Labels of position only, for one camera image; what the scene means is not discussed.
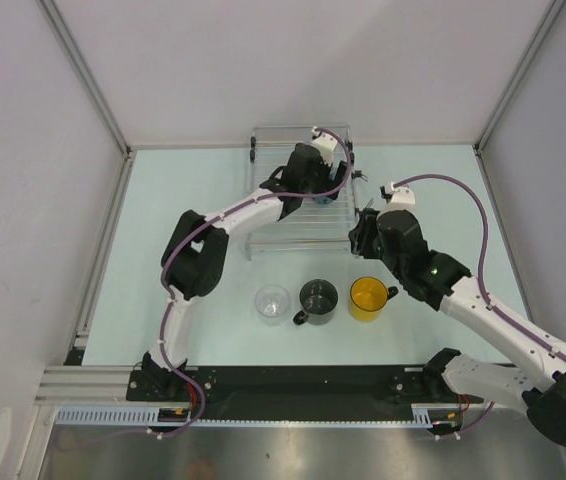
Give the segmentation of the blue ribbed flower mug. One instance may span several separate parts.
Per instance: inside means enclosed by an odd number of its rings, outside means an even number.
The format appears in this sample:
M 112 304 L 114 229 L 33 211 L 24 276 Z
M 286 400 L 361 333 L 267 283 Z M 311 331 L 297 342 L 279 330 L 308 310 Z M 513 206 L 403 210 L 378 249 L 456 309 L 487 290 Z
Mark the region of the blue ribbed flower mug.
M 325 186 L 320 188 L 319 191 L 331 191 L 332 189 L 336 188 L 342 182 L 344 173 L 345 167 L 343 165 L 339 165 L 338 167 L 333 166 L 330 170 Z M 339 192 L 336 192 L 329 196 L 317 197 L 314 199 L 314 202 L 319 205 L 328 205 L 333 203 L 338 198 L 338 195 Z

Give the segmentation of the yellow ceramic mug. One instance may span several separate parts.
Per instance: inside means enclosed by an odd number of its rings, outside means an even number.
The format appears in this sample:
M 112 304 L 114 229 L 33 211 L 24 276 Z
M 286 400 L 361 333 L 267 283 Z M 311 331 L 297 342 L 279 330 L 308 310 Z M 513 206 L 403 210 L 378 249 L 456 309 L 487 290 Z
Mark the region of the yellow ceramic mug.
M 396 286 L 386 286 L 377 278 L 358 278 L 349 290 L 348 311 L 356 321 L 372 322 L 398 294 L 399 289 Z

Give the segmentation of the grey ceramic mug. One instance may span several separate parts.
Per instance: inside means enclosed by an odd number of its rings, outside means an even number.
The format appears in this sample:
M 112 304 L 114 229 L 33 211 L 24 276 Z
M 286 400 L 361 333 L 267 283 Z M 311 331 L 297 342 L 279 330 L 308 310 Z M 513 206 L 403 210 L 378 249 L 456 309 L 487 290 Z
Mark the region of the grey ceramic mug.
M 299 292 L 301 309 L 294 315 L 293 323 L 322 326 L 333 317 L 339 296 L 335 286 L 324 279 L 313 279 Z

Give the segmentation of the clear octagonal glass cup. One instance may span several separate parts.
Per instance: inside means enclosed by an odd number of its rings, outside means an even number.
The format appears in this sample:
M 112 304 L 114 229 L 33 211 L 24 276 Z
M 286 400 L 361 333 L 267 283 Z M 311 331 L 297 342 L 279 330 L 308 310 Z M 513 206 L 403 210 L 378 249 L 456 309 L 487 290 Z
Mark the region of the clear octagonal glass cup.
M 280 285 L 266 285 L 256 293 L 254 306 L 265 325 L 276 326 L 289 310 L 290 295 Z

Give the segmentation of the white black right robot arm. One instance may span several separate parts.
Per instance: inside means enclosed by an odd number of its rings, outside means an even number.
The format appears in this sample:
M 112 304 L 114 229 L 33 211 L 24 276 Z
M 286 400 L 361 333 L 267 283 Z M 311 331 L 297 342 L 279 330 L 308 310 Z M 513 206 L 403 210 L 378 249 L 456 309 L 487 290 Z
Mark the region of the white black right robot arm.
M 460 393 L 500 404 L 566 447 L 566 342 L 490 298 L 466 266 L 430 249 L 406 210 L 362 210 L 349 240 L 353 254 L 381 261 L 410 297 L 467 326 L 511 363 L 484 363 L 446 348 L 426 365 L 424 388 L 432 399 Z

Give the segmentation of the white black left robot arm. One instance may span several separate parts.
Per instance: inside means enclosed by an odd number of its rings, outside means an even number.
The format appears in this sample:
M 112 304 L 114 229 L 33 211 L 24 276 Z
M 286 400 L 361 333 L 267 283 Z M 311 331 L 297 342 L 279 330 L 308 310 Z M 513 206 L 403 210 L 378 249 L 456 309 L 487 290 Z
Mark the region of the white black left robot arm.
M 245 199 L 212 214 L 188 210 L 181 215 L 161 260 L 166 310 L 158 339 L 141 361 L 154 393 L 170 400 L 184 383 L 194 383 L 184 374 L 194 307 L 219 284 L 230 243 L 285 219 L 306 199 L 337 198 L 353 164 L 351 144 L 320 131 L 310 143 L 296 144 L 287 164 Z

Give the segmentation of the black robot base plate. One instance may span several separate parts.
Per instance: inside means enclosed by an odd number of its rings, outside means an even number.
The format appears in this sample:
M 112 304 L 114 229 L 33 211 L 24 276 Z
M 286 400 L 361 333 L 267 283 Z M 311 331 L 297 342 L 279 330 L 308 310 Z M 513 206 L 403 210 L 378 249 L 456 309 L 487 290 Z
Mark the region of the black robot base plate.
M 416 404 L 482 402 L 404 365 L 191 366 L 185 375 L 203 390 L 204 420 L 407 420 Z

